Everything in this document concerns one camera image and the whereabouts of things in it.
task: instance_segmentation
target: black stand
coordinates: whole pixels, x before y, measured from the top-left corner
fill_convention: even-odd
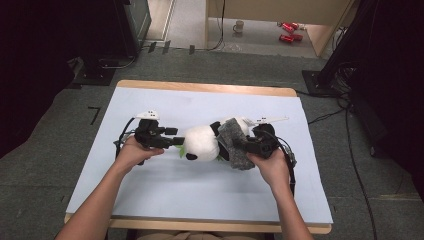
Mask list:
[[[72,83],[79,85],[109,86],[114,74],[114,68],[96,68],[95,70],[88,70],[83,66]]]
[[[313,96],[339,96],[337,92],[330,84],[319,84],[318,77],[320,71],[306,71],[302,70],[303,80],[305,81],[308,92]]]

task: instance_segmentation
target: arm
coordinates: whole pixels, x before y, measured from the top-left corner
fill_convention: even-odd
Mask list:
[[[247,157],[258,166],[262,177],[271,187],[284,239],[313,239],[290,191],[289,171],[283,152],[277,149],[268,159],[251,153]]]
[[[144,149],[134,137],[130,137],[99,185],[72,215],[56,239],[104,239],[125,175],[138,163],[162,153],[163,149]]]

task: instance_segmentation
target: floor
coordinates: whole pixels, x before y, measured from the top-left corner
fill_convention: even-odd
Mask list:
[[[218,51],[251,53],[260,55],[280,55],[290,57],[317,58],[312,43],[305,30],[296,30],[296,34],[303,36],[302,41],[286,43],[279,41],[281,34],[286,32],[276,22],[249,21],[244,22],[242,33],[233,31],[237,19],[207,19],[208,29],[206,29],[206,3],[196,0],[174,0],[172,14],[167,14],[168,8],[158,8],[157,5],[165,5],[160,0],[150,0],[153,6],[150,11],[152,22],[165,22],[169,20],[169,26],[163,30],[163,26],[158,26],[160,30],[153,26],[150,28],[147,44],[158,42],[158,46],[163,46],[165,41],[171,41],[170,47],[189,49],[194,45],[196,49],[211,49],[217,46],[221,38],[221,25],[223,26],[223,43],[217,47]],[[149,37],[150,32],[163,32],[162,39]],[[331,56],[331,46],[327,48],[320,57],[328,59]]]
[[[166,34],[159,36],[164,39],[150,42],[160,45],[170,40],[171,47],[185,49],[190,45],[196,49],[214,47],[220,37],[217,19],[208,19],[210,29],[206,32],[202,2],[175,0]],[[219,48],[223,47],[222,53],[143,51],[134,64],[116,71],[113,84],[120,79],[161,79],[305,91],[301,70],[322,69],[331,55],[329,46],[326,56],[318,58],[305,32],[301,32],[302,42],[289,45],[278,41],[282,29],[276,23],[245,21],[242,36],[234,34],[234,24],[235,20],[224,19],[225,45]],[[219,71],[210,71],[211,66]],[[113,84],[64,89],[30,139],[1,159],[1,240],[53,239],[61,229],[69,199],[114,91]],[[334,99],[300,97],[308,120],[339,109]],[[95,108],[101,109],[96,121]],[[354,156],[374,214],[378,239],[423,239],[424,207],[410,175],[390,159],[369,156],[369,143],[354,113],[335,115],[310,126],[334,220],[330,234],[314,237],[376,239],[349,155],[345,118],[349,119]],[[125,239],[125,234],[124,229],[113,229],[109,239]]]

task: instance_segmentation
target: plush panda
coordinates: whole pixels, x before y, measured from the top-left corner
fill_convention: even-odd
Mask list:
[[[201,162],[212,161],[218,157],[229,160],[228,152],[221,143],[216,139],[218,136],[218,128],[224,124],[226,118],[222,121],[217,121],[211,125],[196,126],[190,128],[185,133],[184,152],[188,160],[195,160]],[[242,117],[235,117],[237,123],[240,125],[244,135],[249,134],[249,127]]]

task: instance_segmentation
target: wire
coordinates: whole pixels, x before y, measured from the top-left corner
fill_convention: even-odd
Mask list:
[[[319,122],[319,121],[325,120],[325,119],[327,119],[327,118],[329,118],[329,117],[331,117],[331,116],[334,116],[334,115],[336,115],[336,114],[338,114],[338,113],[343,112],[344,110],[346,110],[346,109],[343,109],[343,108],[342,108],[342,109],[337,110],[336,112],[329,113],[329,114],[325,114],[325,115],[323,115],[323,116],[317,117],[317,118],[315,118],[314,120],[312,120],[312,121],[308,122],[308,125],[311,125],[311,124],[314,124],[314,123],[316,123],[316,122]]]
[[[376,227],[375,227],[374,215],[372,213],[371,205],[370,205],[370,202],[369,202],[369,199],[368,199],[368,195],[365,191],[364,184],[362,183],[361,176],[359,175],[358,168],[356,167],[355,158],[353,157],[352,140],[350,138],[348,115],[349,115],[349,110],[346,109],[345,120],[346,120],[347,141],[348,141],[348,144],[349,144],[349,153],[350,153],[350,157],[351,157],[351,160],[352,160],[353,169],[355,170],[356,178],[358,179],[359,185],[360,185],[361,190],[362,190],[362,194],[364,195],[365,202],[367,204],[368,213],[370,215],[370,220],[371,220],[371,225],[372,225],[372,232],[373,232],[373,235],[374,235],[374,240],[377,240],[377,230],[376,230]]]

